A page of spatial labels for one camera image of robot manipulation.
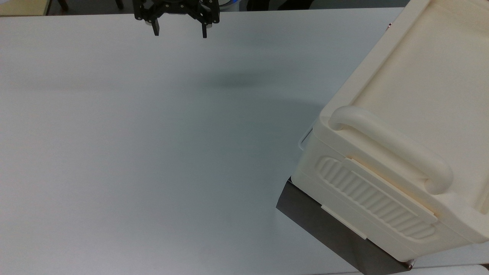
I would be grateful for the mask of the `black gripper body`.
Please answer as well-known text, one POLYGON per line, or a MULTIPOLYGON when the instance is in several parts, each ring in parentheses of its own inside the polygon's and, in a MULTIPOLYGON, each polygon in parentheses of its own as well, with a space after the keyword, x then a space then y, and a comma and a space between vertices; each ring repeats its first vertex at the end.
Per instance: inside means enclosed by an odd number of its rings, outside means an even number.
POLYGON ((151 11, 157 14, 191 14, 199 0, 152 0, 151 11))

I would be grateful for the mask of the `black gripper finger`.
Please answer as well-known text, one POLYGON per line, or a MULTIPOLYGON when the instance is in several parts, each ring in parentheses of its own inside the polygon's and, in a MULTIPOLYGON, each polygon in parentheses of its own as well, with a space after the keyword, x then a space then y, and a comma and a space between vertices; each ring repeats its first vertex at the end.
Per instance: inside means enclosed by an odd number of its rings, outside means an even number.
POLYGON ((155 36, 159 36, 160 27, 158 19, 165 12, 165 3, 162 0, 134 0, 133 14, 136 20, 145 21, 152 26, 155 36))
POLYGON ((188 0, 188 15, 201 23, 202 37, 207 38, 207 29, 220 22, 218 0, 188 0))

